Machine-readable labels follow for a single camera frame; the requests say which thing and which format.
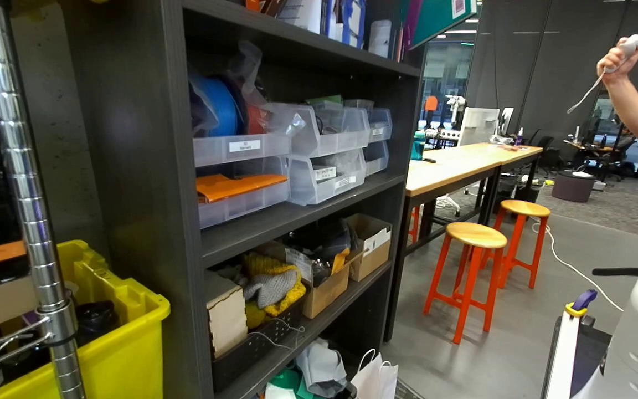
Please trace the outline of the person's hand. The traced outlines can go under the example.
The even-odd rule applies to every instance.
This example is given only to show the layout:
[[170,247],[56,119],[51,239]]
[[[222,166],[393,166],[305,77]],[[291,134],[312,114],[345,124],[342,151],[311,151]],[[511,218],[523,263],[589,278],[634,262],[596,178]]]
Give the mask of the person's hand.
[[604,81],[619,81],[628,74],[628,71],[638,64],[638,51],[624,53],[624,37],[621,37],[599,61],[596,72]]

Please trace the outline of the person's forearm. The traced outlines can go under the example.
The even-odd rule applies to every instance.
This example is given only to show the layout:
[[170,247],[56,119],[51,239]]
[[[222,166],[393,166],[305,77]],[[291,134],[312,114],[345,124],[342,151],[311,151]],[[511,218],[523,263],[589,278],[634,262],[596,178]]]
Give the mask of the person's forearm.
[[607,74],[604,89],[621,122],[638,136],[638,89],[626,74]]

